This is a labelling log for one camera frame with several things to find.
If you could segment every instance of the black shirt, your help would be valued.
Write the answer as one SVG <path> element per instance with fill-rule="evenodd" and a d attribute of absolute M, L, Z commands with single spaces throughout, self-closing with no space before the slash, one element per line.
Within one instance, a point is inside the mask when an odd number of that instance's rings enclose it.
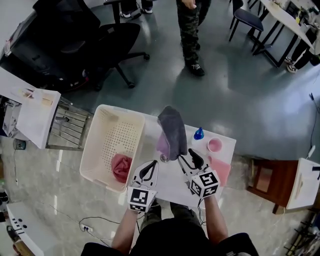
<path fill-rule="evenodd" d="M 185 220 L 169 218 L 146 226 L 141 231 L 130 255 L 236 256 L 239 253 L 258 256 L 248 234 L 235 234 L 214 246 L 201 227 Z M 88 255 L 123 256 L 116 249 L 98 243 L 85 245 L 81 256 Z"/>

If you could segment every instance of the gray towel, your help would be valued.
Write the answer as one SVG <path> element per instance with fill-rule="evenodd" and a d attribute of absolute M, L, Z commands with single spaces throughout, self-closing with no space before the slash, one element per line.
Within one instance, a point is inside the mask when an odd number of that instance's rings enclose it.
<path fill-rule="evenodd" d="M 180 113 L 172 106 L 166 106 L 158 116 L 158 123 L 169 145 L 168 159 L 174 161 L 179 155 L 186 156 L 188 153 L 187 136 Z"/>

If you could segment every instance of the white laundry basket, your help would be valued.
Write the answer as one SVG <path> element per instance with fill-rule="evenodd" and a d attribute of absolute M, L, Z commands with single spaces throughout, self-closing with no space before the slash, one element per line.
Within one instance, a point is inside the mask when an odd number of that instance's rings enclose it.
<path fill-rule="evenodd" d="M 137 150 L 145 125 L 145 117 L 132 112 L 100 105 L 94 113 L 80 165 L 81 175 L 114 192 L 126 190 L 126 183 L 116 180 L 111 169 L 115 154 L 132 158 L 130 172 L 139 161 Z"/>

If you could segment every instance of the fiducial marker cube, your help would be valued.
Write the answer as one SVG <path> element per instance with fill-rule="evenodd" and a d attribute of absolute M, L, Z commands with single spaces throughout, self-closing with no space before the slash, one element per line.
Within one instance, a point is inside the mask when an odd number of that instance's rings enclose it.
<path fill-rule="evenodd" d="M 156 199 L 156 194 L 157 192 L 154 190 L 128 186 L 128 208 L 133 211 L 146 213 Z"/>
<path fill-rule="evenodd" d="M 217 192 L 220 180 L 215 170 L 191 177 L 190 189 L 200 198 L 206 198 Z"/>

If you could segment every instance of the pink cup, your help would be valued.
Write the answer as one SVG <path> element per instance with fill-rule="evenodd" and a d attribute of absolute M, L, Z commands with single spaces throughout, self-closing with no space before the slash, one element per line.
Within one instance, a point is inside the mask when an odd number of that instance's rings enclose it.
<path fill-rule="evenodd" d="M 219 138 L 211 138 L 208 141 L 207 148 L 210 152 L 216 153 L 219 152 L 222 149 L 222 141 Z"/>

